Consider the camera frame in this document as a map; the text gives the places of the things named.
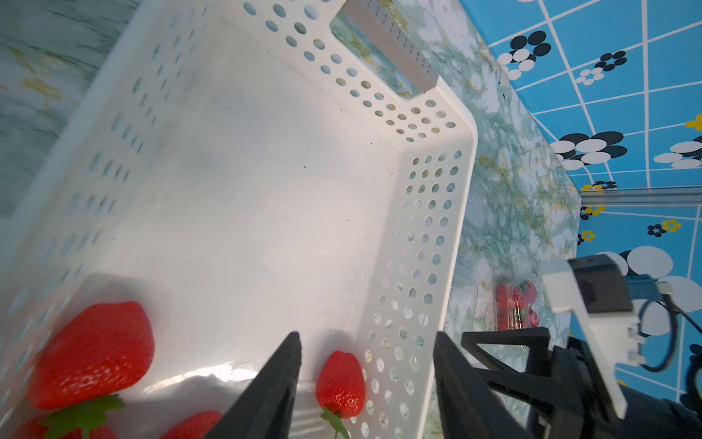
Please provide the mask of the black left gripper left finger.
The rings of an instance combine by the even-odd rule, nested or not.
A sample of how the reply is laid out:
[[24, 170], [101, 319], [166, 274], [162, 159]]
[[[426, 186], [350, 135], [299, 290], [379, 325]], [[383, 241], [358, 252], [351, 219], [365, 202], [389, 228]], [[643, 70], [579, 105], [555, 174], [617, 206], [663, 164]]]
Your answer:
[[301, 365], [301, 338], [294, 331], [205, 438], [286, 438], [290, 433]]

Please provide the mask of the white perforated plastic basket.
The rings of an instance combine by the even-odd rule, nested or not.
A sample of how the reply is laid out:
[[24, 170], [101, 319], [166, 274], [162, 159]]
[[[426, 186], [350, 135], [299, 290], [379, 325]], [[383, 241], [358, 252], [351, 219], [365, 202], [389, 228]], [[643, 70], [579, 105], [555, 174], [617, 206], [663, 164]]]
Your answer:
[[349, 435], [421, 437], [477, 140], [376, 1], [145, 2], [2, 234], [1, 435], [67, 323], [135, 301], [155, 356], [120, 438], [226, 412], [291, 332], [290, 437], [333, 436], [337, 350], [367, 392]]

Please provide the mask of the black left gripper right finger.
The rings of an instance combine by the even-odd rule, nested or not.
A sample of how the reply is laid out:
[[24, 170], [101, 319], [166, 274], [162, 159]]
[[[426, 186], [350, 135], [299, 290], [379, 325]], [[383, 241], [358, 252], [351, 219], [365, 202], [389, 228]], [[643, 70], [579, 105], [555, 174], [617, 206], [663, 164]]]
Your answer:
[[497, 402], [497, 397], [478, 371], [443, 332], [436, 334], [433, 363], [444, 437], [530, 437], [502, 404]]

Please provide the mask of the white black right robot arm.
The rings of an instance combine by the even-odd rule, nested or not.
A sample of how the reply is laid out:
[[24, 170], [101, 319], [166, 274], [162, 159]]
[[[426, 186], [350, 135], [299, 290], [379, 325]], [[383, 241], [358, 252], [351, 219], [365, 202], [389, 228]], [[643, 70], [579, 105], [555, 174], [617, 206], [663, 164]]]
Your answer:
[[[462, 346], [483, 364], [488, 387], [530, 407], [526, 429], [536, 438], [698, 438], [701, 417], [677, 402], [621, 386], [627, 404], [618, 416], [588, 344], [577, 338], [550, 347], [544, 327], [465, 332]], [[506, 365], [487, 345], [525, 347], [526, 369]]]

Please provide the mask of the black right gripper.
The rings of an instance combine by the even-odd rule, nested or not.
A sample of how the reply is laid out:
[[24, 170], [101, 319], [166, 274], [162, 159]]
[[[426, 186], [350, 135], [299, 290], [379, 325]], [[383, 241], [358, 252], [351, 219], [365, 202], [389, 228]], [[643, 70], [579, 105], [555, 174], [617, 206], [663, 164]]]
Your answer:
[[464, 332], [461, 346], [483, 365], [504, 365], [482, 345], [528, 348], [528, 365], [550, 361], [546, 377], [521, 372], [479, 369], [493, 391], [532, 406], [528, 430], [537, 438], [623, 438], [623, 422], [587, 343], [570, 338], [552, 355], [546, 327], [506, 331]]

